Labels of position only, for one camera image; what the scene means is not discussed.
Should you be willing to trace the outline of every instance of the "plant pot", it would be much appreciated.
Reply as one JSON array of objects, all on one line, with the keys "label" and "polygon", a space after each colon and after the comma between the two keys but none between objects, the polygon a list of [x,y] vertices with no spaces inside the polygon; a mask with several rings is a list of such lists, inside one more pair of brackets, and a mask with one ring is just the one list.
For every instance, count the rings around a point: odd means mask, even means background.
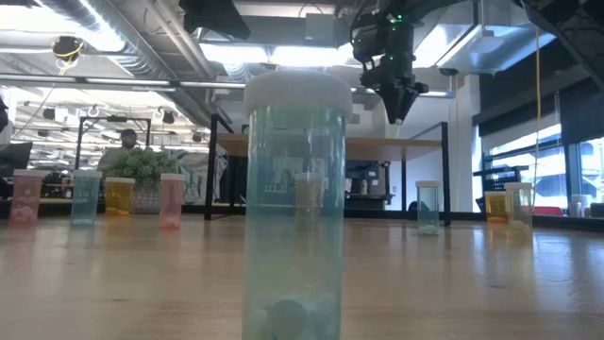
[{"label": "plant pot", "polygon": [[133,213],[159,213],[159,186],[137,186],[132,193]]}]

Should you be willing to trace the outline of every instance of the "green plant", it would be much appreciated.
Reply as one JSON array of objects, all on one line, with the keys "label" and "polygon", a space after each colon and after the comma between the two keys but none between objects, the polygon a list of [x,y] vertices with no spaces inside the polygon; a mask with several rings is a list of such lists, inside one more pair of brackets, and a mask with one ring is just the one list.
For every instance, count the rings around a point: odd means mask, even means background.
[{"label": "green plant", "polygon": [[135,148],[120,155],[108,169],[108,177],[135,179],[137,186],[159,185],[161,174],[174,173],[176,159],[165,152]]}]

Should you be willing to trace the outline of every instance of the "computer monitor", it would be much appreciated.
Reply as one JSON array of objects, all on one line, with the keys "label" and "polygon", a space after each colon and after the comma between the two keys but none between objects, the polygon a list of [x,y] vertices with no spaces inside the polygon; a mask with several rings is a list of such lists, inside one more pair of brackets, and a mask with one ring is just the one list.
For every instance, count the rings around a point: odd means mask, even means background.
[{"label": "computer monitor", "polygon": [[33,143],[0,144],[0,178],[12,177],[13,172],[26,169]]}]

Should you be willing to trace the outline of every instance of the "potted plant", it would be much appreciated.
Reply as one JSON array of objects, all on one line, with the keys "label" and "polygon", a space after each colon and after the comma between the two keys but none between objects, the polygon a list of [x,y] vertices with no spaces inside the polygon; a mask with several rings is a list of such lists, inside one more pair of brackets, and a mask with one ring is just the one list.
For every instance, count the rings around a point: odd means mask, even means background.
[{"label": "potted plant", "polygon": [[176,159],[165,152],[135,148],[120,155],[108,169],[107,177],[135,179],[132,194],[134,213],[159,213],[161,174],[174,173]]}]

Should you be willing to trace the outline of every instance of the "person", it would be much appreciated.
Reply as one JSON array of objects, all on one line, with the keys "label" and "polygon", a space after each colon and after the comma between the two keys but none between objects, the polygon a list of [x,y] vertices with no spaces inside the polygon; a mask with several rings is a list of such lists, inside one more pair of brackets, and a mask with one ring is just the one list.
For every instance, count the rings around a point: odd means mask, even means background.
[{"label": "person", "polygon": [[136,132],[127,128],[122,130],[120,133],[120,139],[122,140],[122,147],[108,150],[103,157],[98,161],[97,170],[105,173],[113,163],[122,155],[124,152],[128,152],[136,146],[137,135]]},{"label": "person", "polygon": [[8,119],[7,110],[8,107],[4,104],[4,101],[2,101],[2,96],[0,96],[0,145],[7,145],[10,143],[12,122]]}]

